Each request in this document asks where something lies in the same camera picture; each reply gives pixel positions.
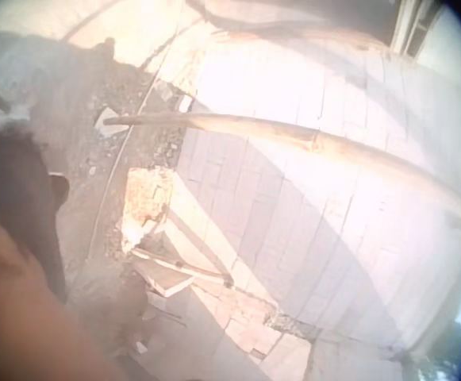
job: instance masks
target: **wooden plank on ground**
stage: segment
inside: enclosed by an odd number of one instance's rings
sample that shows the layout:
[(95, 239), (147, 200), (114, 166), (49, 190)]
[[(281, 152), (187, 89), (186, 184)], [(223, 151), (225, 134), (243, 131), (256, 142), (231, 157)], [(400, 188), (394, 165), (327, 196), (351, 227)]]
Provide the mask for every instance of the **wooden plank on ground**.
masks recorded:
[(191, 275), (161, 266), (152, 260), (134, 262), (133, 267), (165, 298), (188, 287), (194, 279)]

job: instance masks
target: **wooden board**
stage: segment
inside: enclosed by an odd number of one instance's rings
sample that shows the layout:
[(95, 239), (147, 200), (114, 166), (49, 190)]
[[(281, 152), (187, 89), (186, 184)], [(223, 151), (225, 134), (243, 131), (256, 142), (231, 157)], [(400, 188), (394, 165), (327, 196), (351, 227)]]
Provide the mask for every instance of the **wooden board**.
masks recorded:
[(194, 280), (192, 275), (161, 266), (152, 260), (136, 261), (133, 267), (165, 298), (188, 287)]

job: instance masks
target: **stone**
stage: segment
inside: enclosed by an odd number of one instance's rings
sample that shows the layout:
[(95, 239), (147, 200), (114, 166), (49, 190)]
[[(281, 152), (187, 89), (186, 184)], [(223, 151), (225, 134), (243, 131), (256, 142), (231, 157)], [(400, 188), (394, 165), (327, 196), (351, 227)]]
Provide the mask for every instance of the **stone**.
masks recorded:
[(105, 138), (111, 137), (116, 133), (122, 133), (126, 131), (129, 126), (128, 125), (104, 125), (103, 121), (110, 117), (118, 117), (117, 113), (109, 107), (106, 107), (102, 113), (100, 114), (98, 120), (94, 124), (94, 128), (98, 130), (101, 135)]

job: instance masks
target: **wooden beam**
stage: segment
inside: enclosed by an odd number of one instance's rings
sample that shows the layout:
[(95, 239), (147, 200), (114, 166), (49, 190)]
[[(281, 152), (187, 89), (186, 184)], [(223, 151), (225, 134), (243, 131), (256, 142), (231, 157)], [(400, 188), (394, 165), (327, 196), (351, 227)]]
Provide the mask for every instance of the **wooden beam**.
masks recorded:
[(367, 170), (420, 191), (432, 202), (439, 203), (461, 218), (461, 194), (427, 171), (387, 152), (316, 129), (253, 117), (181, 113), (113, 117), (104, 120), (104, 124), (191, 127), (214, 133), (274, 141), (330, 160), (362, 165)]

